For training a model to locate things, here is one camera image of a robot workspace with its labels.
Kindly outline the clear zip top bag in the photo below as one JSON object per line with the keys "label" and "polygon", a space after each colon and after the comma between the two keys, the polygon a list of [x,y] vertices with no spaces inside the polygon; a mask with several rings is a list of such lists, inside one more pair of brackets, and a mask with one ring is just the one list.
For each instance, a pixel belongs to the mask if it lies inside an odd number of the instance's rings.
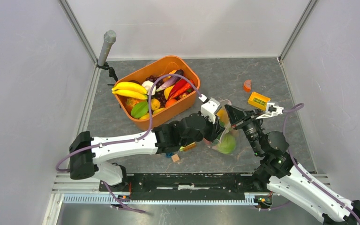
{"label": "clear zip top bag", "polygon": [[232,105],[228,99],[220,100],[221,109],[216,113],[219,117],[220,125],[224,130],[217,136],[213,142],[204,139],[204,143],[208,148],[217,150],[223,154],[231,154],[237,148],[237,143],[240,141],[240,134],[238,130],[231,127],[228,113],[225,110],[225,105]]}

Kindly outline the green toy cabbage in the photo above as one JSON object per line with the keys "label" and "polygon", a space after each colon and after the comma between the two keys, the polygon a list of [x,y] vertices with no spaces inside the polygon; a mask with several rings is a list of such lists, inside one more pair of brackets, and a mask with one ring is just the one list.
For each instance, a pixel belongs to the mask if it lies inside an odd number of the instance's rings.
{"label": "green toy cabbage", "polygon": [[224,134],[220,143],[217,145],[217,150],[223,154],[231,154],[237,145],[236,138],[230,133]]}

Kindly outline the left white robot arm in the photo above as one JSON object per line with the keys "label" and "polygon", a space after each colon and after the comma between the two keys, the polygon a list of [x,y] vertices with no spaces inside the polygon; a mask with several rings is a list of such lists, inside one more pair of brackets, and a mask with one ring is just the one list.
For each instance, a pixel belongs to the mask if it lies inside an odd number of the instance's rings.
{"label": "left white robot arm", "polygon": [[202,140],[213,142],[224,129],[218,116],[211,122],[207,116],[193,113],[180,121],[161,124],[148,133],[100,138],[91,137],[89,131],[84,131],[69,147],[70,178],[95,178],[123,191],[128,187],[126,169],[109,163],[109,160],[177,152]]}

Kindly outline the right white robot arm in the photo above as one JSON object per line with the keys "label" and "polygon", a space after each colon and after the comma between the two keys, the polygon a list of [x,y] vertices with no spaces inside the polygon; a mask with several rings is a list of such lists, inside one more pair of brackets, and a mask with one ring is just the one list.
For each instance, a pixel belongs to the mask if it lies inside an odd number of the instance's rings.
{"label": "right white robot arm", "polygon": [[257,191],[280,194],[314,216],[323,225],[360,225],[360,200],[335,193],[312,176],[292,156],[284,131],[264,133],[264,112],[225,105],[231,127],[242,130],[254,155],[261,157],[252,175]]}

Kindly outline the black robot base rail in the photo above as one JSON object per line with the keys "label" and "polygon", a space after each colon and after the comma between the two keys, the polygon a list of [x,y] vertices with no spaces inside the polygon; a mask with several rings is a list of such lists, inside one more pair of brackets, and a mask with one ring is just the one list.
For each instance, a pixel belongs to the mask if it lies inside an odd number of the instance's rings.
{"label": "black robot base rail", "polygon": [[133,173],[112,192],[129,192],[131,200],[242,200],[245,193],[269,193],[249,173]]}

